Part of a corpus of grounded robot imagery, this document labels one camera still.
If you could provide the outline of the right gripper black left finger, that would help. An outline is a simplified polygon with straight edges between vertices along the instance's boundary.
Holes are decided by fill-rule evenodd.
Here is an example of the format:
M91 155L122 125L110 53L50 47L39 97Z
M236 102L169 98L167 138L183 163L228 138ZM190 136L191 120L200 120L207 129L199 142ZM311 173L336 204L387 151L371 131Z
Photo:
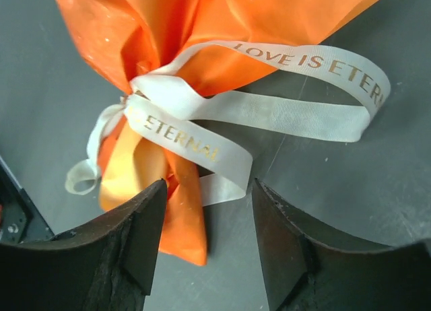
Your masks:
M157 180L50 240L2 244L1 309L142 310L166 204L166 182Z

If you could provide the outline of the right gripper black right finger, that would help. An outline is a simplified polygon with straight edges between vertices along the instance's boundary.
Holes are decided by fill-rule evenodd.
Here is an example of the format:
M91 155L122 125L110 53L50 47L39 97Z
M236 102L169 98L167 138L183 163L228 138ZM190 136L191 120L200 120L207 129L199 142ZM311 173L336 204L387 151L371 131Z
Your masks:
M429 310L430 241L387 246L359 238L252 188L271 310Z

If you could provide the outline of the white printed ribbon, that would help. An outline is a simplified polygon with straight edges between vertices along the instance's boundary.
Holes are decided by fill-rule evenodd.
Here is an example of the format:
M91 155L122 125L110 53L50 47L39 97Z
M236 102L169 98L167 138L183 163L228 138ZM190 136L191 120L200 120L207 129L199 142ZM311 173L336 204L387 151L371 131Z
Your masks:
M200 96L177 75L204 48L196 44L171 63L131 80L132 94L106 108L88 139L87 158L68 171L65 188L95 186L101 176L100 144L125 117L133 131L209 170L200 179L204 205L240 199L246 194L252 156L235 142L197 124L214 120L287 135L352 143L358 141L391 92L385 72L356 53L323 45L288 46L218 41L223 46L282 71L330 83L358 101L355 106L307 102L246 92Z

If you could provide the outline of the orange wrapping paper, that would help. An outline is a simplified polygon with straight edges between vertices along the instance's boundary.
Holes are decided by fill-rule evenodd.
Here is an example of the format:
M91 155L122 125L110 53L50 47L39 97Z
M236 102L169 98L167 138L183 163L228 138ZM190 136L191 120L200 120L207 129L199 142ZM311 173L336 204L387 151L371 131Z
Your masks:
M177 75L204 98L237 91L352 106L358 101L330 83L276 69L218 41L325 46L324 39L377 1L56 0L80 55L124 93L121 102L133 92L132 79L201 43ZM99 188L100 206L110 211L163 178L168 203L159 249L206 264L200 179L209 170L137 134L125 117L103 138L97 163L96 185L80 182L74 194Z

